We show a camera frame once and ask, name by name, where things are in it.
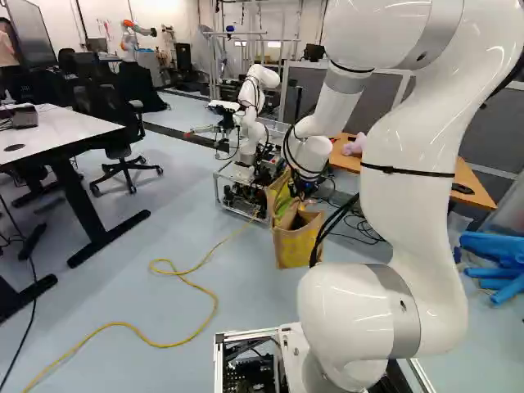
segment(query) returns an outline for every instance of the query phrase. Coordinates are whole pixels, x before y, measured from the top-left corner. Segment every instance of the floor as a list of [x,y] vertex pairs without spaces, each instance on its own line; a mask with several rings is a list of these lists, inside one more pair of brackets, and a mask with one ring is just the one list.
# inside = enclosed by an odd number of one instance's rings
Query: floor
[[[182,131],[214,121],[201,101],[167,94],[162,97],[173,110],[149,114],[146,121]],[[163,166],[164,176],[158,178],[154,171],[139,173],[134,196],[125,192],[121,179],[106,182],[101,186],[105,195],[93,198],[93,204],[108,228],[141,209],[151,210],[151,218],[77,269],[68,269],[66,259],[87,242],[87,237],[69,205],[61,203],[43,214],[34,213],[60,194],[13,211],[25,232],[38,222],[47,222],[48,230],[34,252],[34,262],[39,277],[55,273],[59,283],[38,301],[33,330],[6,393],[21,391],[43,367],[104,323],[134,323],[153,341],[172,342],[189,335],[211,311],[207,295],[177,278],[157,277],[148,272],[147,265],[155,258],[170,258],[178,269],[190,268],[246,222],[215,205],[212,172],[219,163],[208,148],[151,132],[133,151]],[[78,158],[79,171],[87,180],[96,178],[101,173],[100,163],[105,161],[103,152],[90,151]],[[337,178],[337,186],[353,188],[355,180],[351,181]],[[25,189],[1,177],[0,192],[11,201]],[[0,230],[12,233],[5,216],[0,219]],[[350,230],[344,226],[337,231],[354,234],[345,232]],[[31,283],[29,267],[16,260],[16,244],[4,251],[0,275],[21,290]],[[390,257],[387,244],[370,247],[331,237],[324,259],[385,262]],[[252,224],[188,277],[211,289],[220,300],[216,317],[194,341],[158,350],[131,331],[114,327],[96,336],[34,391],[212,391],[214,334],[296,321],[296,285],[304,273],[305,268],[275,269],[271,233]],[[522,391],[523,299],[493,309],[474,282],[465,278],[464,285],[470,299],[467,340],[450,354],[421,361],[436,391]],[[0,377],[18,346],[29,312],[25,309],[0,326]]]

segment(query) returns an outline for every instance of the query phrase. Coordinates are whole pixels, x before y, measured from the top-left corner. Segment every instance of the black floor strip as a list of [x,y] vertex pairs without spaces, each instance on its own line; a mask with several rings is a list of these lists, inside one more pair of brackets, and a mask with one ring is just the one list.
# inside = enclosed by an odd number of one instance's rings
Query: black floor strip
[[173,91],[173,90],[161,90],[163,93],[168,93],[168,94],[173,94],[174,96],[181,96],[181,97],[186,97],[186,98],[194,98],[196,100],[199,100],[199,101],[207,101],[209,102],[210,99],[208,97],[203,97],[203,96],[195,96],[193,94],[190,94],[190,93],[185,93],[185,92],[181,92],[181,91]]
[[[215,140],[211,138],[205,138],[201,135],[192,135],[191,137],[186,138],[184,131],[179,131],[177,129],[170,129],[169,127],[164,127],[163,125],[147,123],[144,121],[144,128],[152,131],[154,133],[161,133],[162,135],[167,135],[168,137],[180,139],[186,142],[195,143],[203,147],[208,147],[210,149],[215,149]],[[219,151],[228,151],[228,147],[220,146],[217,150]]]

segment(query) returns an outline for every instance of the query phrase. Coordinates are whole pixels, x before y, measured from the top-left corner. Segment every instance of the wooden table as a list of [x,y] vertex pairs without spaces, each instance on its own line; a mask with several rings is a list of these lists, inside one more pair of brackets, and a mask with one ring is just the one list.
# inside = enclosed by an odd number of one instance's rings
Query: wooden table
[[[342,148],[349,142],[348,137],[354,137],[348,133],[341,133],[337,136],[337,141],[333,144],[333,153],[329,159],[329,163],[335,168],[347,170],[348,172],[360,173],[360,158],[353,156],[343,156]],[[464,158],[459,157],[457,160],[456,173],[454,183],[462,184],[463,186],[471,188],[475,193],[472,195],[462,194],[460,192],[452,191],[451,199],[466,205],[475,206],[484,210],[497,210],[497,204],[491,199],[490,194],[482,186],[479,179],[468,166]]]

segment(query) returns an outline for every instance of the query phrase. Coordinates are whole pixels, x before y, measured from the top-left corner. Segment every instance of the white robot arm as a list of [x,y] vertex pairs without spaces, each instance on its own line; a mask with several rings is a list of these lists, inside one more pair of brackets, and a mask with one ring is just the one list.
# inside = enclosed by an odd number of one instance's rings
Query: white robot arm
[[327,137],[344,128],[373,69],[416,77],[409,98],[370,130],[360,176],[361,206],[393,246],[390,263],[322,263],[298,289],[304,373],[362,391],[387,359],[444,353],[467,331],[449,191],[467,126],[521,55],[524,13],[518,0],[349,0],[330,2],[325,26],[331,64],[316,111],[284,148],[304,181],[323,170]]
[[156,37],[156,29],[154,27],[151,27],[150,29],[144,29],[143,27],[140,27],[136,23],[134,23],[132,20],[122,20],[122,41],[120,42],[120,47],[124,52],[126,52],[126,56],[124,58],[124,61],[136,61],[135,52],[138,50],[138,41],[136,34],[138,33],[143,36],[149,36]]
[[241,126],[244,136],[247,137],[239,147],[237,159],[245,165],[253,165],[256,147],[266,136],[264,125],[256,121],[265,104],[262,88],[276,88],[279,84],[278,74],[260,64],[252,65],[247,72],[237,99],[245,110],[243,115],[235,116],[237,124]]

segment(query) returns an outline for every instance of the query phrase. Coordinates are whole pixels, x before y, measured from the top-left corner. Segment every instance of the chair wheel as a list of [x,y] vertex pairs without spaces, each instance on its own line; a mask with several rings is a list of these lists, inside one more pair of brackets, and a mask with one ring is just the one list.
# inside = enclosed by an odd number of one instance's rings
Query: chair wheel
[[99,198],[102,196],[102,193],[100,192],[100,188],[96,184],[90,185],[89,189],[91,190],[91,193],[95,198]]

